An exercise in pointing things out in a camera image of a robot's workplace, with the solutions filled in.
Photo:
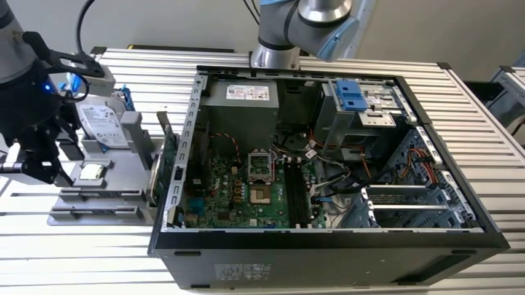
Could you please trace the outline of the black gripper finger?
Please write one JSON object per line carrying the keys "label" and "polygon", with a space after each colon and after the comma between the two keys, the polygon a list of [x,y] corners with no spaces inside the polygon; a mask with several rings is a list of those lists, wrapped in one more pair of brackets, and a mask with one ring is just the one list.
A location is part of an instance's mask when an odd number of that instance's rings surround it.
{"label": "black gripper finger", "polygon": [[76,134],[76,125],[68,123],[60,116],[56,116],[56,123],[60,127],[60,132],[56,138],[59,146],[69,160],[84,160],[84,154],[79,147],[79,139]]}
{"label": "black gripper finger", "polygon": [[25,155],[21,171],[47,184],[71,187],[73,181],[59,160],[59,148],[56,147],[59,133],[60,125],[56,122],[41,122],[24,129],[19,138]]}

